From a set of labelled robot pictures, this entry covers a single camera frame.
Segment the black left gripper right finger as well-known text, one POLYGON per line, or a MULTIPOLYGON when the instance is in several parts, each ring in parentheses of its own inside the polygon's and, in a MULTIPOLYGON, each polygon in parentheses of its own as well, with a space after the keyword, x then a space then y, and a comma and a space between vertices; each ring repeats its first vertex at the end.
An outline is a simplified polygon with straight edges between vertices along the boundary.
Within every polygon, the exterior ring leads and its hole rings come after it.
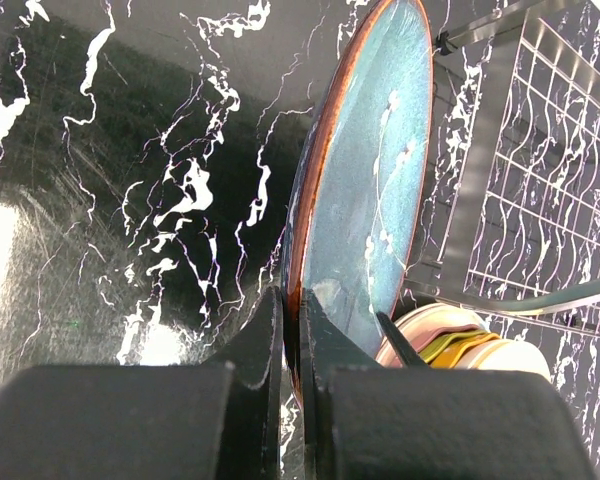
POLYGON ((299 384, 310 479, 592 479, 571 412, 535 373, 378 365, 306 292, 299 384))

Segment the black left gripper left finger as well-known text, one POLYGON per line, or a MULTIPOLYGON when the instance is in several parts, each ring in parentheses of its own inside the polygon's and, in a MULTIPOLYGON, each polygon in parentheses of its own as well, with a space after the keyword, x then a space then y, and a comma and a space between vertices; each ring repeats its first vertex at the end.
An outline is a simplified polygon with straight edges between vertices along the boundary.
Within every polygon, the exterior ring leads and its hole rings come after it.
POLYGON ((0 388, 0 479, 275 479, 283 303, 196 366, 37 366, 0 388))

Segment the yellow plate with drawing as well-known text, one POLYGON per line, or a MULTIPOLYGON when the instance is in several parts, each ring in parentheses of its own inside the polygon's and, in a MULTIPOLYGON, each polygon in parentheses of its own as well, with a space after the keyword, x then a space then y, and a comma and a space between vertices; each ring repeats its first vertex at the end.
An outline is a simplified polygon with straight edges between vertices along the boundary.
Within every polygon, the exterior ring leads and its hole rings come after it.
POLYGON ((551 380, 550 369, 537 346, 526 341, 496 339, 465 353, 455 369, 520 371, 551 380))

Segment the blue glazed plate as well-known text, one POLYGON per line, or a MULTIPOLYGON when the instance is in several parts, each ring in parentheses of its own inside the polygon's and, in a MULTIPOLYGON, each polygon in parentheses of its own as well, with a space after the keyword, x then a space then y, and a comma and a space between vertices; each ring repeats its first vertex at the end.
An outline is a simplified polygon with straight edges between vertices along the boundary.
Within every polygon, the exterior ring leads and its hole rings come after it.
POLYGON ((433 54, 419 1, 379 1, 342 53, 305 139, 283 242, 284 342, 301 373, 315 298, 364 353, 382 342, 414 238, 432 118, 433 54))

